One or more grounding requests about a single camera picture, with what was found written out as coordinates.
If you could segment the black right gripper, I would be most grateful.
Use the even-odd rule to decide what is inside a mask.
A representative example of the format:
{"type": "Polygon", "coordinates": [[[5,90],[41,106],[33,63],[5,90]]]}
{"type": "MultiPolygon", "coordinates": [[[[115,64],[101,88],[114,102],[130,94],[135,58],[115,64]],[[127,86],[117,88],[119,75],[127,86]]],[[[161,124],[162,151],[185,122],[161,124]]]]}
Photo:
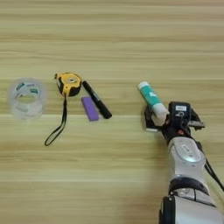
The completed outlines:
{"type": "MultiPolygon", "coordinates": [[[[146,129],[153,132],[160,131],[161,128],[153,122],[152,116],[152,109],[147,106],[144,111],[146,129]]],[[[201,130],[205,128],[205,124],[192,108],[187,111],[177,111],[174,109],[162,127],[162,134],[165,141],[169,143],[175,137],[191,138],[191,128],[201,130]]]]}

